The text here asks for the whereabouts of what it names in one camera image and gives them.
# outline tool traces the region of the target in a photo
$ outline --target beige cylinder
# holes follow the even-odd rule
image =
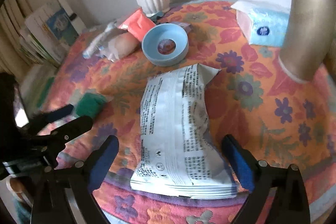
[[[292,0],[279,61],[295,81],[313,79],[331,47],[335,22],[336,0]]]
[[[336,26],[335,26],[335,33],[334,33],[334,40],[331,43],[331,47],[327,56],[324,59],[324,64],[336,84]]]

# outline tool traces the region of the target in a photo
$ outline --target blue bowl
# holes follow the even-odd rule
[[[175,50],[167,55],[158,51],[159,43],[163,39],[171,39],[175,42]],[[154,65],[167,67],[181,62],[189,50],[188,35],[185,30],[172,23],[160,24],[147,32],[142,40],[142,51]]]

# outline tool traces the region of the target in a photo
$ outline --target screw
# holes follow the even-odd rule
[[[258,161],[258,163],[261,167],[266,167],[267,166],[267,162],[265,160],[260,160],[260,161]]]
[[[49,173],[52,170],[51,166],[44,168],[45,173]]]
[[[299,167],[296,164],[292,164],[291,166],[293,171],[298,171]]]
[[[84,162],[81,161],[81,160],[75,163],[76,168],[81,168],[81,167],[83,167],[83,165],[84,165]]]

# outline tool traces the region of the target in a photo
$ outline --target blue foam pad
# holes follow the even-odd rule
[[[222,142],[222,151],[225,157],[231,164],[241,186],[250,192],[254,190],[254,171],[243,158],[241,151],[243,149],[236,148],[228,137],[225,137]]]
[[[86,160],[85,165],[94,163],[90,166],[89,179],[87,189],[89,193],[100,188],[106,174],[108,173],[114,159],[119,152],[119,141],[116,136],[108,136],[106,141],[102,144],[100,149],[93,151]]]

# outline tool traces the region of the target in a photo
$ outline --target logo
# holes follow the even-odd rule
[[[165,169],[165,167],[163,166],[162,163],[158,162],[156,164],[156,169],[159,170],[159,171],[163,171]]]
[[[257,34],[258,35],[262,35],[262,36],[267,36],[269,35],[269,28],[267,26],[265,27],[260,27],[258,30],[257,30]]]
[[[161,155],[162,155],[161,149],[158,149],[158,150],[155,151],[155,156],[156,156],[157,158],[160,158]]]

